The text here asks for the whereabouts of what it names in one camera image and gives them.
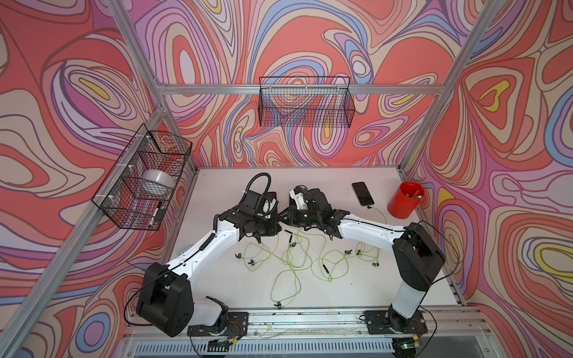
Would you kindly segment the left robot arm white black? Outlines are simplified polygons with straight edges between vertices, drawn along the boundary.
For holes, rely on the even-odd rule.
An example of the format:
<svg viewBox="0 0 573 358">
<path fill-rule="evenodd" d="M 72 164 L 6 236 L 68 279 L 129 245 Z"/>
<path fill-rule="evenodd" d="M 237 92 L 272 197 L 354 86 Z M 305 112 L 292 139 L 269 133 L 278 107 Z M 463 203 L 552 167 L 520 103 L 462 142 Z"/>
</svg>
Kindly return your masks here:
<svg viewBox="0 0 573 358">
<path fill-rule="evenodd" d="M 169 337 L 188 327 L 224 333 L 229 325 L 228 306 L 212 296 L 195 299 L 192 286 L 210 264 L 240 240 L 253 238 L 261 244 L 262 238 L 278 234 L 278 200 L 269 190 L 271 183 L 270 174 L 256 174 L 239 203 L 216 214 L 212 229 L 196 244 L 166 264 L 150 265 L 139 291 L 137 315 Z"/>
</svg>

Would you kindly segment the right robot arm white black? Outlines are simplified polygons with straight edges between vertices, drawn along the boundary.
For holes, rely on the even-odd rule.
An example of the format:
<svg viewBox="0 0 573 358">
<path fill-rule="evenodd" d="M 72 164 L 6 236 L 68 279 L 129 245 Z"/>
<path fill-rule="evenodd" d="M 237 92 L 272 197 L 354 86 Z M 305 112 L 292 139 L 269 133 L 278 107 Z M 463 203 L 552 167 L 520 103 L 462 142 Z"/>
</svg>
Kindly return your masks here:
<svg viewBox="0 0 573 358">
<path fill-rule="evenodd" d="M 316 229 L 328 237 L 354 240 L 393 254 L 401 284 L 386 312 L 388 328 L 404 333 L 446 258 L 431 235 L 419 223 L 386 225 L 334 209 L 318 188 L 296 186 L 289 191 L 284 222 L 304 230 Z"/>
</svg>

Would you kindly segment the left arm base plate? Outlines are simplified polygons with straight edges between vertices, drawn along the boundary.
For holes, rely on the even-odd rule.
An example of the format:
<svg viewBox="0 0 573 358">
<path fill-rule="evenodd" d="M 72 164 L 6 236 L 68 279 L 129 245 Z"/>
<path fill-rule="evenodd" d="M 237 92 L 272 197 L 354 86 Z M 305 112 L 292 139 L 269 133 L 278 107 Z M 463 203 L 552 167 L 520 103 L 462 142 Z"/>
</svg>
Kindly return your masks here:
<svg viewBox="0 0 573 358">
<path fill-rule="evenodd" d="M 213 325 L 192 325 L 187 329 L 188 337 L 240 338 L 248 332 L 249 313 L 231 311 L 222 313 Z"/>
</svg>

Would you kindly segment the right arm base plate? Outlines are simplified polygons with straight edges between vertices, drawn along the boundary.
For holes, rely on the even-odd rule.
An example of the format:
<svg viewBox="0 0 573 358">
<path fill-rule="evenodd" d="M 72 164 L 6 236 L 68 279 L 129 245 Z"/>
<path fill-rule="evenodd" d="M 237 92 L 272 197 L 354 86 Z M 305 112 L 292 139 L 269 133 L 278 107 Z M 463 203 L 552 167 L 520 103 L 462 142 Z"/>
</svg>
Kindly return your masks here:
<svg viewBox="0 0 573 358">
<path fill-rule="evenodd" d="M 422 336 L 428 333 L 428 327 L 420 310 L 417 310 L 409 319 L 393 310 L 367 310 L 359 316 L 359 320 L 366 324 L 370 335 Z"/>
</svg>

